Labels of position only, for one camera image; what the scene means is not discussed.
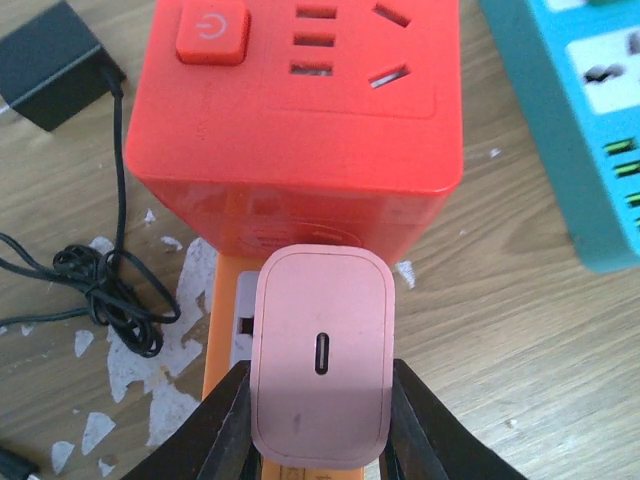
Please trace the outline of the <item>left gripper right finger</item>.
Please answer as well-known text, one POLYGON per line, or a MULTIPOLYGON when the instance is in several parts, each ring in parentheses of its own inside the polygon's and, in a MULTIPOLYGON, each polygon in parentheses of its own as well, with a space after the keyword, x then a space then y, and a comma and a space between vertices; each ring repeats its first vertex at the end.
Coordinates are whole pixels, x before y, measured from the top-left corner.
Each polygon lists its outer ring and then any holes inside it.
POLYGON ((383 479, 525 480, 484 445, 401 360, 393 365, 391 424, 379 457, 383 479))

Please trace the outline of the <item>teal power strip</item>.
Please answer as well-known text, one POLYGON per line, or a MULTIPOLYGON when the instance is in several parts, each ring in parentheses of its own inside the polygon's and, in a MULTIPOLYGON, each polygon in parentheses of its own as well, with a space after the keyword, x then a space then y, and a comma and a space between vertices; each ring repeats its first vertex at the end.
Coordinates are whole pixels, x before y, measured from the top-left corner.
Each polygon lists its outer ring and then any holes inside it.
POLYGON ((638 2, 480 7, 579 259, 638 266, 638 2))

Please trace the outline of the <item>black charger with cable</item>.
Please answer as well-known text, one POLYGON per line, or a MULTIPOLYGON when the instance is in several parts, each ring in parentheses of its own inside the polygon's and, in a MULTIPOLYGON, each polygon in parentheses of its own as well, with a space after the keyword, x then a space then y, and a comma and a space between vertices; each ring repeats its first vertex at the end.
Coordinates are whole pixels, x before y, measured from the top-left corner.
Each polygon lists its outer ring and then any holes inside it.
MULTIPOLYGON (((58 134, 36 133, 25 122, 1 129, 1 230, 49 265, 67 243, 88 244, 117 228, 117 173, 113 165, 113 99, 105 96, 58 134)), ((162 237, 190 231, 144 186, 130 178, 128 248, 165 284, 177 285, 178 252, 162 237)), ((1 273, 1 323, 25 326, 74 323, 87 317, 82 293, 50 279, 1 273), (65 318, 63 311, 74 314, 65 318)))

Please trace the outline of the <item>red cube socket adapter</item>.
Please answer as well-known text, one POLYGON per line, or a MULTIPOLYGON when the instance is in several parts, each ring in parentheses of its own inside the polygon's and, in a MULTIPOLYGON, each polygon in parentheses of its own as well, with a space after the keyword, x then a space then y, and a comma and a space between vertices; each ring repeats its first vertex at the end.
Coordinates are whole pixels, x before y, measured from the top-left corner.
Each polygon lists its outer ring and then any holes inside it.
POLYGON ((398 261, 463 176, 455 1, 159 1, 129 171, 221 254, 398 261))

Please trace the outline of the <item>pink plug adapter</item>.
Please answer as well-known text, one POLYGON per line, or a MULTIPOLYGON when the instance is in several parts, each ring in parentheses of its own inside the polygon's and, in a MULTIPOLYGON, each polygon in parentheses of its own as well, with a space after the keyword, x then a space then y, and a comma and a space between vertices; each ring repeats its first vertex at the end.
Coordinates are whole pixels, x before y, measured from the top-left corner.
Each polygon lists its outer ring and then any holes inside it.
POLYGON ((260 270, 250 367, 252 439, 288 467, 351 470, 387 441, 395 284, 356 247, 299 244, 260 270))

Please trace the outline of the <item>orange power strip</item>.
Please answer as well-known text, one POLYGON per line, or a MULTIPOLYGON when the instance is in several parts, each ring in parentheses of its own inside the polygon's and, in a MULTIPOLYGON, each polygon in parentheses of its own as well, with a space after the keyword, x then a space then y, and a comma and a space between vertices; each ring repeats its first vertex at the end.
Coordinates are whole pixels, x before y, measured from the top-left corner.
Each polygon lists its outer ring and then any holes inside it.
MULTIPOLYGON (((212 308, 209 320, 208 344, 204 370, 202 398, 205 398, 230 369, 232 327, 235 314, 238 276, 244 271, 259 271, 263 259, 239 258, 219 254, 213 281, 212 308)), ((261 479, 344 479, 362 480, 363 467, 341 471, 328 469, 282 468, 269 460, 262 460, 261 479)))

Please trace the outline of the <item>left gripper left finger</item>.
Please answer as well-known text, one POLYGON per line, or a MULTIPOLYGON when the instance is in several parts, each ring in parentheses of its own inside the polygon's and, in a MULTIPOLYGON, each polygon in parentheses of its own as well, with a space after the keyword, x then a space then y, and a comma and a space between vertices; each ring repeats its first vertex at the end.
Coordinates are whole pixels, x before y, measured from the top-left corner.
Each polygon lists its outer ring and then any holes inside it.
POLYGON ((126 479, 241 479, 250 457, 250 362, 240 361, 126 479))

